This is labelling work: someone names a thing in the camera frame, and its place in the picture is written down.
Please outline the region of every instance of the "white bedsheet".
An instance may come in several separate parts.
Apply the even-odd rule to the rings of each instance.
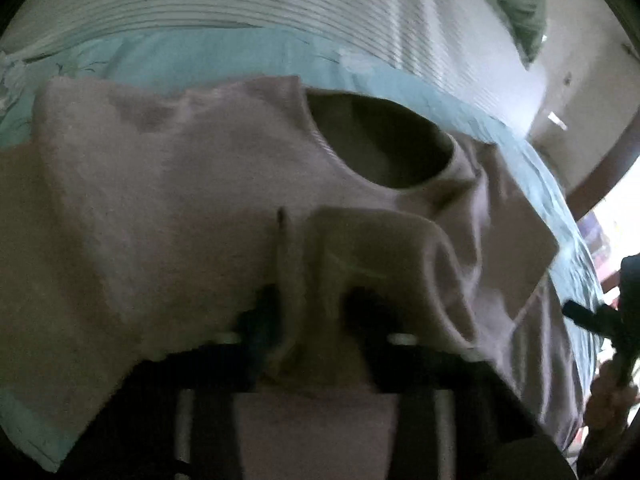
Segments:
[[[158,27],[294,27],[421,76],[524,135],[545,91],[484,0],[27,0],[0,40],[14,59]]]

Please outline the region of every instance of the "gray cloth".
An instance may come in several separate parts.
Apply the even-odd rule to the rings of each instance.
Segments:
[[[425,131],[433,127],[415,120]],[[348,134],[364,123],[344,116],[334,126]],[[44,179],[38,193],[50,206],[27,211],[18,197],[6,204],[11,209],[0,208],[3,222],[13,210],[25,218],[0,230],[24,234],[24,244],[14,244],[22,261],[44,258],[28,241],[28,222],[36,229],[40,222],[34,215],[46,216],[52,229],[41,237],[46,272],[25,264],[23,273],[0,273],[3,315],[9,330],[20,329],[11,339],[14,358],[0,354],[2,381],[27,384],[20,372],[29,370],[31,390],[18,396],[77,436],[132,362],[210,341],[252,307],[260,286],[277,280],[286,331],[270,356],[271,378],[296,388],[362,384],[362,360],[341,330],[339,309],[345,291],[361,285],[398,305],[407,330],[425,344],[472,348],[491,361],[565,446],[582,391],[546,272],[556,242],[496,147],[445,136],[452,149],[446,167],[393,189],[353,171],[330,138],[295,77],[175,98],[54,79],[34,107],[34,146],[50,195]],[[34,146],[3,155],[5,167],[23,171],[20,154],[33,157]],[[278,230],[280,208],[287,215]],[[71,242],[48,245],[63,235]],[[67,249],[78,263],[57,266],[69,261]],[[35,303],[24,285],[62,282],[67,295]],[[72,348],[56,343],[65,331],[74,335]],[[59,383],[51,363],[68,392],[37,399],[38,388]],[[91,387],[75,388],[77,378]]]

